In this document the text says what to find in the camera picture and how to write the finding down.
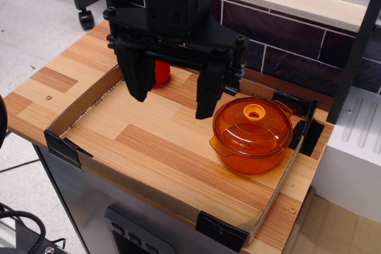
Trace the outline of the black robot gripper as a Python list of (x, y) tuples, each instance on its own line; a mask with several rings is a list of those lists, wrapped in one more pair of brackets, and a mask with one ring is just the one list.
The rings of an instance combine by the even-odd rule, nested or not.
[(155, 60), (200, 72), (196, 119), (213, 116), (223, 92), (235, 94), (243, 77), (249, 41), (217, 22), (212, 0), (145, 0), (147, 36), (114, 42), (129, 93), (143, 102), (155, 86)]

